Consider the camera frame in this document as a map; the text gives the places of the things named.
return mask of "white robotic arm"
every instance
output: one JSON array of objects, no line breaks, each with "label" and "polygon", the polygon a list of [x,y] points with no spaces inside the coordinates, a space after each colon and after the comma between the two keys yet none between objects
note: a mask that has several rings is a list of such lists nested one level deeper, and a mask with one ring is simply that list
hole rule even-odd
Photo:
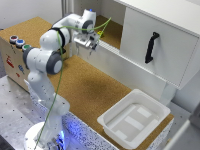
[{"label": "white robotic arm", "polygon": [[[41,48],[29,48],[24,51],[23,60],[30,69],[28,83],[39,98],[38,102],[47,107],[48,110],[53,104],[55,90],[47,74],[57,74],[62,68],[61,56],[57,52],[60,48],[57,32],[62,47],[69,43],[72,36],[72,41],[95,50],[99,40],[99,35],[92,30],[95,22],[96,13],[89,10],[85,10],[83,16],[70,14],[55,23],[49,31],[41,36]],[[74,35],[70,35],[70,28],[74,30]],[[65,115],[69,108],[69,103],[58,95],[47,118],[36,150],[54,150],[56,147],[60,150],[66,149],[64,139],[60,139],[60,134],[63,130],[62,115]],[[34,139],[35,144],[40,133],[41,130]]]}]

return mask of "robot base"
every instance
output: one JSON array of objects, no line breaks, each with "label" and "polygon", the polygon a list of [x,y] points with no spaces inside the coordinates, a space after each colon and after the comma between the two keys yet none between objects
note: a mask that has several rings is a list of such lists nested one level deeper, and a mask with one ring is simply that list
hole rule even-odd
[{"label": "robot base", "polygon": [[[40,129],[43,127],[43,125],[44,125],[44,122],[40,122],[38,124],[35,124],[34,126],[32,126],[26,132],[26,135],[25,135],[25,138],[24,138],[24,150],[49,150],[48,147],[41,148],[39,146],[37,146],[36,149],[35,149],[36,142],[35,142],[34,138],[36,137],[36,135],[40,131]],[[64,147],[67,148],[68,145],[69,145],[70,139],[69,139],[69,137],[66,137],[66,134],[65,134],[64,141],[65,141]]]}]

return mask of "brown countertop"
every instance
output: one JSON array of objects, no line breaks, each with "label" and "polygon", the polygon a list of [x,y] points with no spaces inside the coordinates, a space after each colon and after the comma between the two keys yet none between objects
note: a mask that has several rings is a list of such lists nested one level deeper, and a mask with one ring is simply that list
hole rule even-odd
[{"label": "brown countertop", "polygon": [[[11,35],[18,35],[27,44],[39,47],[40,36],[50,27],[50,23],[36,17],[0,31],[0,36],[9,42]],[[49,76],[55,88],[58,84],[59,75]],[[73,56],[64,62],[63,77],[58,93],[69,101],[72,113],[119,149],[123,148],[104,133],[102,126],[97,122],[97,118],[130,91],[131,89],[128,87],[77,56]],[[172,119],[173,115],[169,115],[137,150],[146,149]]]}]

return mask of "wire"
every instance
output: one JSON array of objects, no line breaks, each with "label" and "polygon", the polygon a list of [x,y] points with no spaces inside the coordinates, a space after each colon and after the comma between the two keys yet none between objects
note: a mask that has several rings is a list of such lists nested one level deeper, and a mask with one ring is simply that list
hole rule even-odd
[{"label": "wire", "polygon": [[[99,29],[99,28],[101,28],[101,27],[104,26],[104,29],[103,29],[103,31],[104,31],[105,28],[107,27],[108,23],[110,22],[110,20],[111,20],[111,18],[108,19],[108,21],[106,21],[104,24],[102,24],[102,25],[100,25],[100,26],[98,26],[98,27],[96,27],[96,28],[89,29],[89,30],[96,30],[96,29]],[[71,26],[63,26],[63,27],[61,27],[61,28],[69,28],[69,29],[75,29],[75,30],[88,30],[88,29],[75,28],[75,27],[71,27]],[[60,41],[60,36],[59,36],[59,32],[58,32],[58,31],[57,31],[57,37],[58,37],[58,43],[59,43],[59,46],[60,46],[60,52],[61,52],[61,56],[62,56],[62,55],[63,55],[63,49],[62,49],[62,46],[61,46],[61,41]],[[38,143],[39,143],[39,141],[40,141],[40,138],[41,138],[41,136],[42,136],[42,132],[43,132],[44,127],[45,127],[45,125],[46,125],[46,123],[47,123],[47,119],[49,118],[49,115],[50,115],[50,113],[51,113],[51,110],[52,110],[52,108],[53,108],[53,106],[54,106],[54,103],[55,103],[55,101],[56,101],[56,97],[57,97],[57,95],[58,95],[58,90],[59,90],[60,83],[61,83],[61,79],[62,79],[62,74],[63,74],[63,65],[62,65],[62,67],[61,67],[61,73],[60,73],[60,78],[59,78],[59,82],[58,82],[58,86],[57,86],[57,90],[56,90],[56,95],[55,95],[55,97],[54,97],[54,100],[53,100],[53,103],[52,103],[52,105],[51,105],[51,108],[49,109],[49,112],[48,112],[48,114],[47,114],[46,120],[45,120],[44,125],[43,125],[43,127],[42,127],[42,130],[41,130],[41,132],[40,132],[40,135],[39,135],[39,138],[38,138],[38,140],[37,140],[37,143],[36,143],[36,145],[35,145],[34,150],[37,148],[37,145],[38,145]]]}]

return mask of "plastic container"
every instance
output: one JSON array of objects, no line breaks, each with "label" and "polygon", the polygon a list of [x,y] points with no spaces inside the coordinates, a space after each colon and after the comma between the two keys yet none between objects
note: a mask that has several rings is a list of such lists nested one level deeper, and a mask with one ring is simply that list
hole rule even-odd
[{"label": "plastic container", "polygon": [[169,115],[170,109],[140,90],[133,90],[97,120],[125,149],[136,149]]}]

